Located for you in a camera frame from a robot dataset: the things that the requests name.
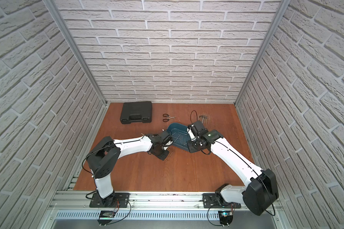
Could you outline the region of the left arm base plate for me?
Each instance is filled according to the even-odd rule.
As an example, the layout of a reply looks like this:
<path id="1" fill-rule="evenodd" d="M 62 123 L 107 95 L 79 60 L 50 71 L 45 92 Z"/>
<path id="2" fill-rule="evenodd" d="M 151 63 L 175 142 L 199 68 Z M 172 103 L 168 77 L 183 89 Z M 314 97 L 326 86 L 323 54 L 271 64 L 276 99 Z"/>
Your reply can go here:
<path id="1" fill-rule="evenodd" d="M 106 198 L 101 198 L 98 193 L 94 193 L 89 207 L 90 208 L 115 208 L 119 204 L 120 208 L 127 208 L 130 193 L 116 192 Z"/>

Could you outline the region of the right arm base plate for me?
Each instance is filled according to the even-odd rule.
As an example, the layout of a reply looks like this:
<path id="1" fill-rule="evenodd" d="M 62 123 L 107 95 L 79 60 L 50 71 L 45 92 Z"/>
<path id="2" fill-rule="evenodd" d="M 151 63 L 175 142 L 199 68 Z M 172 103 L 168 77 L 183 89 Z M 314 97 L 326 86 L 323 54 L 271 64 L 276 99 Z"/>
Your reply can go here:
<path id="1" fill-rule="evenodd" d="M 210 207 L 223 209 L 241 208 L 241 204 L 235 202 L 228 203 L 224 201 L 223 198 L 217 195 L 216 193 L 203 193 L 202 202 L 205 209 L 209 209 Z"/>

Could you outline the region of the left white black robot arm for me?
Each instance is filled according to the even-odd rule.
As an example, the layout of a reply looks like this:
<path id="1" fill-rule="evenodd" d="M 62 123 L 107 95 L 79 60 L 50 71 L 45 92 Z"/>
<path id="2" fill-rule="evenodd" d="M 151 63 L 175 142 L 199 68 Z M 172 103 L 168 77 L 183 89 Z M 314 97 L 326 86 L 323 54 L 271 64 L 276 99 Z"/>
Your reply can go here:
<path id="1" fill-rule="evenodd" d="M 111 173 L 119 158 L 139 152 L 147 152 L 161 160 L 169 154 L 168 147 L 173 138 L 168 131 L 160 134 L 147 134 L 138 138 L 117 140 L 104 137 L 86 156 L 90 173 L 93 176 L 96 192 L 102 200 L 113 198 L 114 188 Z"/>

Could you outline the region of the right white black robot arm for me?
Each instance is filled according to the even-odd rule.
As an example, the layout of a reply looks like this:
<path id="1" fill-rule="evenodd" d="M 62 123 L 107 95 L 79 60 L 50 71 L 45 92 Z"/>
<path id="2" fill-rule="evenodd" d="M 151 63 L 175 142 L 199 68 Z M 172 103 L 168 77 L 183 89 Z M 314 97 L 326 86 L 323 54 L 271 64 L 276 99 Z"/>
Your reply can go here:
<path id="1" fill-rule="evenodd" d="M 216 190 L 217 203 L 226 206 L 231 203 L 244 204 L 253 214 L 260 216 L 279 198 L 277 179 L 270 169 L 263 170 L 240 154 L 224 136 L 216 130 L 208 131 L 201 121 L 187 127 L 191 140 L 190 150 L 208 150 L 218 156 L 241 179 L 242 188 L 224 184 Z"/>

